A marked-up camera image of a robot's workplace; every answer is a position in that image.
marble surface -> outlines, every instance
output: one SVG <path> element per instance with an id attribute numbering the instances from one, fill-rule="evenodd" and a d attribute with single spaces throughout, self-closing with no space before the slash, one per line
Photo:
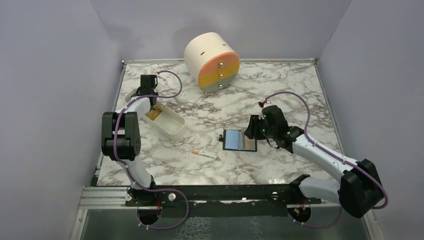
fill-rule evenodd
<path id="1" fill-rule="evenodd" d="M 182 93 L 175 99 L 158 99 L 186 120 L 184 136 L 171 141 L 163 134 L 139 121 L 140 156 L 159 185 L 233 185 L 283 184 L 301 174 L 331 180 L 325 171 L 308 160 L 284 149 L 271 148 L 258 141 L 257 152 L 225 151 L 219 134 L 224 129 L 245 130 L 252 114 L 259 114 L 257 102 L 278 91 L 293 91 L 303 96 L 311 109 L 308 132 L 333 150 L 340 151 L 333 123 L 312 63 L 244 62 L 239 74 L 227 88 L 204 95 L 188 73 L 183 62 L 128 64 L 122 81 L 117 109 L 125 97 L 140 85 L 140 75 L 169 70 L 181 77 Z M 168 73 L 158 80 L 164 84 L 160 95 L 171 96 L 179 88 Z M 270 99 L 278 105 L 291 126 L 303 128 L 307 112 L 295 96 L 280 94 Z M 214 160 L 194 155 L 192 150 L 220 157 Z M 129 185 L 124 170 L 104 157 L 98 186 Z"/>

black mounting bracket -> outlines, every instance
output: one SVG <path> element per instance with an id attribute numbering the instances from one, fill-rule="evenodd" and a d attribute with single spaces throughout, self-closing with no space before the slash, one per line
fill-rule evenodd
<path id="1" fill-rule="evenodd" d="M 289 184 L 255 185 L 158 185 L 157 189 L 176 189 L 183 192 L 189 200 L 189 217 L 245 217 L 245 216 L 287 216 L 287 205 L 320 204 L 317 198 L 305 198 L 293 194 Z M 171 191 L 156 192 L 156 196 L 144 190 L 131 189 L 132 200 L 127 207 L 162 207 L 162 218 L 184 216 L 186 203 L 175 193 L 175 200 L 169 200 Z M 143 210 L 146 214 L 156 214 L 156 208 Z"/>
<path id="2" fill-rule="evenodd" d="M 357 162 L 357 166 L 382 183 L 374 163 L 364 159 Z M 384 197 L 377 185 L 355 168 L 344 172 L 338 195 L 340 205 L 355 218 L 364 216 Z"/>

metal frame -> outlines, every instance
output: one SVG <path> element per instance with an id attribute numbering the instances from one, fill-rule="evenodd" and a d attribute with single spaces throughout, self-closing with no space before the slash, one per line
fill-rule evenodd
<path id="1" fill-rule="evenodd" d="M 254 63 L 312 63 L 314 64 L 315 71 L 318 77 L 319 84 L 321 86 L 324 99 L 326 105 L 328 107 L 331 120 L 333 122 L 335 134 L 337 140 L 339 142 L 341 153 L 343 154 L 343 140 L 341 137 L 341 133 L 338 127 L 337 119 L 335 118 L 334 112 L 331 108 L 331 104 L 329 98 L 327 96 L 326 90 L 324 88 L 319 70 L 318 70 L 318 59 L 308 58 L 308 59 L 262 59 L 262 58 L 254 58 L 254 59 L 241 59 L 242 62 L 254 62 Z M 121 90 L 122 81 L 124 79 L 125 71 L 128 64 L 145 64 L 152 62 L 160 62 L 160 63 L 181 63 L 184 62 L 183 59 L 153 59 L 153 60 L 123 60 L 122 61 L 122 71 L 121 76 L 119 78 L 118 89 L 115 94 L 114 103 L 112 106 L 112 111 L 115 110 L 116 104 L 118 102 L 119 92 Z M 97 165 L 95 176 L 98 176 L 100 172 L 100 167 L 102 165 L 103 154 L 100 153 Z M 79 240 L 83 234 L 83 229 L 85 225 L 85 221 L 87 218 L 88 210 L 91 209 L 139 209 L 139 210 L 150 210 L 151 206 L 126 206 L 125 203 L 125 195 L 127 194 L 127 187 L 84 187 L 81 193 L 81 198 L 78 205 L 78 211 L 76 214 L 75 224 L 73 227 L 73 231 L 71 234 L 71 240 Z M 337 204 L 331 202 L 323 201 L 321 204 L 314 204 L 314 208 L 316 207 L 336 207 Z M 296 205 L 287 205 L 287 208 L 296 207 Z M 368 229 L 369 236 L 372 240 L 383 240 L 383 235 L 380 231 L 379 224 L 374 216 L 372 211 L 369 211 L 364 215 L 365 224 Z"/>
<path id="2" fill-rule="evenodd" d="M 116 90 L 116 93 L 115 93 L 115 98 L 113 100 L 113 105 L 112 105 L 111 111 L 115 111 L 115 108 L 117 107 L 119 93 L 121 91 L 122 81 L 124 80 L 126 69 L 127 69 L 127 64 L 123 60 L 122 61 L 122 70 L 120 72 L 120 77 L 119 77 L 118 89 Z M 100 173 L 100 167 L 102 166 L 102 160 L 103 160 L 103 154 L 102 154 L 102 151 L 100 151 L 100 154 L 99 154 L 98 160 L 97 160 L 96 171 L 95 171 L 95 174 L 94 174 L 95 177 L 99 176 L 99 174 L 97 173 L 97 170 L 99 170 L 99 173 Z"/>
<path id="3" fill-rule="evenodd" d="M 240 59 L 240 62 L 244 62 L 244 63 L 314 63 L 314 61 L 315 61 L 315 58 L 300 58 L 300 59 L 242 58 Z M 149 64 L 149 63 L 177 64 L 177 63 L 184 63 L 184 59 L 174 58 L 174 59 L 125 60 L 123 61 L 123 63 L 124 64 Z"/>

gray wall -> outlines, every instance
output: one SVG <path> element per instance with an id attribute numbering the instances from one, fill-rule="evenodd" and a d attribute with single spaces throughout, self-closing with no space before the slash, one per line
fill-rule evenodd
<path id="1" fill-rule="evenodd" d="M 424 2 L 352 0 L 318 62 L 346 154 L 368 158 L 390 203 L 387 240 L 424 239 Z"/>
<path id="2" fill-rule="evenodd" d="M 0 239 L 70 237 L 120 65 L 88 0 L 0 1 Z"/>
<path id="3" fill-rule="evenodd" d="M 217 32 L 241 58 L 318 58 L 350 0 L 91 0 L 125 60 L 182 58 Z"/>

purple cable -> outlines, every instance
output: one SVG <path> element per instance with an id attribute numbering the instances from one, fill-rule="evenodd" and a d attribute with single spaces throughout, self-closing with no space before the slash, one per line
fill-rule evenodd
<path id="1" fill-rule="evenodd" d="M 330 155 L 331 157 L 333 157 L 334 159 L 336 159 L 336 160 L 338 160 L 338 161 L 340 161 L 342 163 L 344 162 L 345 164 L 347 164 L 347 165 L 351 166 L 352 168 L 358 170 L 363 175 L 365 175 L 367 178 L 369 178 L 375 185 L 377 185 L 377 187 L 381 190 L 381 192 L 383 193 L 383 196 L 384 196 L 384 203 L 381 206 L 375 206 L 372 209 L 383 209 L 383 208 L 385 208 L 389 204 L 389 196 L 388 196 L 386 190 L 383 188 L 383 186 L 376 179 L 374 179 L 371 175 L 369 175 L 366 171 L 364 171 L 362 168 L 358 167 L 357 165 L 355 165 L 355 164 L 353 164 L 353 163 L 351 163 L 349 161 L 344 161 L 342 158 L 340 158 L 337 155 L 333 154 L 332 152 L 328 151 L 327 149 L 325 149 L 321 145 L 315 143 L 315 141 L 312 140 L 309 137 L 307 130 L 308 130 L 308 125 L 309 125 L 309 120 L 311 118 L 311 110 L 309 109 L 308 103 L 303 99 L 303 97 L 301 97 L 299 94 L 294 93 L 294 92 L 291 92 L 291 91 L 279 91 L 279 92 L 276 92 L 274 94 L 271 94 L 271 95 L 267 96 L 265 98 L 265 102 L 268 99 L 274 97 L 275 95 L 279 95 L 279 94 L 291 94 L 291 95 L 296 96 L 297 98 L 299 98 L 303 102 L 303 104 L 306 107 L 306 111 L 307 111 L 307 118 L 306 118 L 306 123 L 305 123 L 305 127 L 304 127 L 304 135 L 306 136 L 307 140 L 310 143 L 314 144 L 317 148 L 319 148 L 324 153 Z M 340 219 L 340 217 L 336 221 L 334 221 L 333 223 L 331 223 L 330 224 L 330 227 L 333 226 L 335 223 L 337 223 L 339 221 L 339 219 Z"/>
<path id="2" fill-rule="evenodd" d="M 178 91 L 175 95 L 172 95 L 172 96 L 156 96 L 156 95 L 144 95 L 144 96 L 139 96 L 139 97 L 134 98 L 134 99 L 133 99 L 133 100 L 131 100 L 130 102 L 128 102 L 128 104 L 126 105 L 127 107 L 131 106 L 133 103 L 135 103 L 136 101 L 138 101 L 138 100 L 140 100 L 140 99 L 144 99 L 144 98 L 171 99 L 171 98 L 175 98 L 176 96 L 178 96 L 178 95 L 181 93 L 181 91 L 183 90 L 183 82 L 181 81 L 180 77 L 179 77 L 177 74 L 175 74 L 175 73 L 174 73 L 174 72 L 172 72 L 172 71 L 168 71 L 168 70 L 162 70 L 162 71 L 158 71 L 158 72 L 156 72 L 156 73 L 157 73 L 157 74 L 161 74 L 161 73 L 170 73 L 170 74 L 174 75 L 174 76 L 178 79 L 178 81 L 179 81 L 179 85 L 180 85 L 180 87 L 179 87 L 179 91 Z M 119 115 L 118 115 L 118 118 L 116 119 L 115 134 L 113 135 L 113 155 L 114 155 L 115 159 L 116 159 L 118 162 L 120 162 L 121 164 L 123 164 L 124 166 L 126 166 L 127 164 L 126 164 L 123 160 L 121 160 L 121 159 L 118 157 L 118 151 L 117 151 L 117 140 L 118 140 L 119 123 L 120 123 L 120 121 L 121 121 L 122 114 L 124 114 L 124 112 L 125 112 L 125 111 L 126 111 L 126 108 L 123 108 L 123 109 L 120 111 L 120 113 L 119 113 Z M 177 190 L 177 189 L 172 189 L 172 188 L 166 188 L 166 189 L 155 189 L 155 190 L 153 190 L 153 189 L 148 189 L 147 187 L 145 187 L 145 186 L 141 185 L 139 182 L 137 182 L 137 180 L 133 177 L 133 175 L 130 173 L 130 171 L 129 171 L 129 169 L 128 169 L 128 168 L 126 168 L 126 174 L 128 175 L 128 177 L 129 177 L 129 179 L 131 180 L 131 182 L 135 183 L 137 186 L 139 186 L 139 187 L 140 187 L 141 189 L 143 189 L 144 191 L 151 192 L 151 193 L 156 193 L 156 192 L 175 192 L 175 193 L 180 194 L 180 195 L 184 198 L 184 200 L 185 200 L 185 205 L 186 205 L 186 207 L 187 207 L 187 208 L 186 208 L 186 211 L 185 211 L 185 216 L 184 216 L 184 218 L 183 218 L 183 219 L 182 219 L 179 223 L 177 223 L 177 224 L 175 224 L 175 225 L 172 225 L 172 226 L 166 226 L 166 227 L 148 226 L 148 225 L 143 224 L 143 223 L 140 221 L 140 218 L 139 218 L 139 216 L 138 216 L 138 214 L 137 214 L 137 219 L 138 219 L 138 221 L 139 221 L 139 226 L 143 226 L 143 227 L 146 227 L 146 228 L 148 228 L 148 229 L 150 228 L 150 229 L 157 229 L 157 230 L 168 230 L 168 229 L 176 228 L 176 227 L 180 226 L 181 224 L 183 224 L 183 223 L 186 221 L 187 217 L 189 216 L 189 200 L 187 199 L 186 195 L 184 195 L 184 193 L 182 193 L 181 191 L 179 191 L 179 190 Z"/>

